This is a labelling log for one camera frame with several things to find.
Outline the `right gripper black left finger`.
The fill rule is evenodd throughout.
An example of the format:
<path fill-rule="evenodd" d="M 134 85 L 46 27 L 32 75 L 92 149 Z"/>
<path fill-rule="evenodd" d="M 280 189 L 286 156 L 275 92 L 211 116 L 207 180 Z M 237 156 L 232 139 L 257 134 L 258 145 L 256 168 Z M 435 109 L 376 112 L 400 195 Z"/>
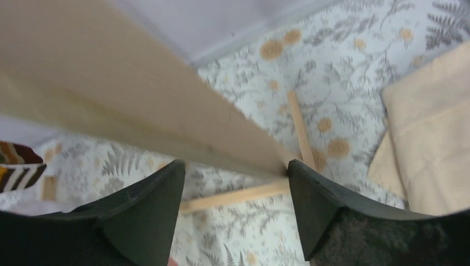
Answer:
<path fill-rule="evenodd" d="M 174 160 L 70 212 L 1 212 L 2 265 L 166 265 L 185 182 Z"/>

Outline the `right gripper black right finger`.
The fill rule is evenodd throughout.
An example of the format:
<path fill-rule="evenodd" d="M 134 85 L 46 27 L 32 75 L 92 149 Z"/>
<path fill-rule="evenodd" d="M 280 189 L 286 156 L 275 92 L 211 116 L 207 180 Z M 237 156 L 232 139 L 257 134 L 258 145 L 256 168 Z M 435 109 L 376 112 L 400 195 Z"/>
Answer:
<path fill-rule="evenodd" d="M 289 162 L 304 258 L 311 265 L 468 265 L 469 211 L 429 216 L 374 201 Z"/>

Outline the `brown argyle sock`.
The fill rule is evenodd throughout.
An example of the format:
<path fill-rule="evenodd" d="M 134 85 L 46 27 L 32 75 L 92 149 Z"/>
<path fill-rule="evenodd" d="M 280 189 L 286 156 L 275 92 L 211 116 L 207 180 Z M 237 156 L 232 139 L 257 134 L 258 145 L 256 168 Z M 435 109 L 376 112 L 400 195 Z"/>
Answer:
<path fill-rule="evenodd" d="M 33 186 L 47 164 L 30 147 L 1 141 L 1 192 Z"/>

